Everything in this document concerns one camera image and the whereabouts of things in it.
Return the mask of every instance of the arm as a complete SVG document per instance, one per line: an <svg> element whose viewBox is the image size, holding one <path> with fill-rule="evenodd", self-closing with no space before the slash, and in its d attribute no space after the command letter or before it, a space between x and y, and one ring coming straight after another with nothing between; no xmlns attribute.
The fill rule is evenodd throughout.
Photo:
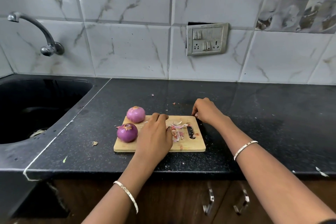
<svg viewBox="0 0 336 224"><path fill-rule="evenodd" d="M166 130L166 119L165 114L152 115L139 133L133 158L118 179L134 198L173 145L171 130ZM131 207L134 205L127 193L114 184L82 224L124 223Z"/></svg>
<svg viewBox="0 0 336 224"><path fill-rule="evenodd" d="M233 155L252 141L208 98L196 100L192 114L217 129ZM274 223L319 223L336 219L327 205L257 143L246 147L236 161Z"/></svg>

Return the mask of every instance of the sink drain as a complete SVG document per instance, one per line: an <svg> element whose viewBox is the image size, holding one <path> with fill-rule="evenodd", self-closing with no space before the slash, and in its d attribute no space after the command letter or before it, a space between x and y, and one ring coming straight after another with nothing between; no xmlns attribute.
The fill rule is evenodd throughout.
<svg viewBox="0 0 336 224"><path fill-rule="evenodd" d="M39 129L39 130L36 130L34 133L32 133L32 134L29 136L29 138L32 138L32 137L37 136L37 135L39 135L39 134L42 134L42 133L44 133L45 131L46 131L46 129Z"/></svg>

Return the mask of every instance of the hand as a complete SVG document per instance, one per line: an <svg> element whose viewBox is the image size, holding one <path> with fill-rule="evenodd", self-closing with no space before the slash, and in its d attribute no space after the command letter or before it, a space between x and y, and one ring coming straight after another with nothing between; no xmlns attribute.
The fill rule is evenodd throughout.
<svg viewBox="0 0 336 224"><path fill-rule="evenodd" d="M215 104L208 98L197 99L192 108L191 115L212 126L216 119L224 116L224 114L222 114Z"/></svg>
<svg viewBox="0 0 336 224"><path fill-rule="evenodd" d="M171 129L166 129L168 117L154 113L138 135L134 156L144 160L153 170L173 146Z"/></svg>

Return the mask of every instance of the wooden cutting board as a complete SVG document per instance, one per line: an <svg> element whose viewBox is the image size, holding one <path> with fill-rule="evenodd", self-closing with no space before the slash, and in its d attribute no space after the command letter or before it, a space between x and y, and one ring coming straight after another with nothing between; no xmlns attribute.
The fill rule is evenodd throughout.
<svg viewBox="0 0 336 224"><path fill-rule="evenodd" d="M150 119L151 115L146 115L146 118L141 123L134 123L128 120L126 117L124 119L123 124L125 123L133 123L136 125L138 132L141 131L142 127L144 126L145 122ZM179 123L182 121L181 124L191 124L191 127L196 134L195 139L191 139L188 134L187 128L181 128L179 131L184 133L183 140L180 139L179 142L173 142L173 146L170 149L170 152L196 152L196 151L205 151L205 144L203 137L200 132L200 128L198 127L196 118L194 116L173 116L170 115L169 119L166 120L166 125L171 125L173 122ZM124 143L119 138L117 138L114 144L114 151L115 152L135 152L135 147L137 145L137 140L131 143Z"/></svg>

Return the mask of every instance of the black granite countertop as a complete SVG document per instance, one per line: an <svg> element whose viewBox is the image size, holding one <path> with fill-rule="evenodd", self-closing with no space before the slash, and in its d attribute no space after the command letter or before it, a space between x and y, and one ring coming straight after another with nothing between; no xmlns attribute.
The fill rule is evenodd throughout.
<svg viewBox="0 0 336 224"><path fill-rule="evenodd" d="M115 126L130 107L141 106L147 114L190 115L195 100L208 97L300 179L336 178L335 86L83 79L91 80L94 89L52 132L33 143L0 145L0 171L26 169L32 180L115 178L133 155L113 151ZM208 124L199 122L199 127L206 151L169 153L153 179L244 178L220 134Z"/></svg>

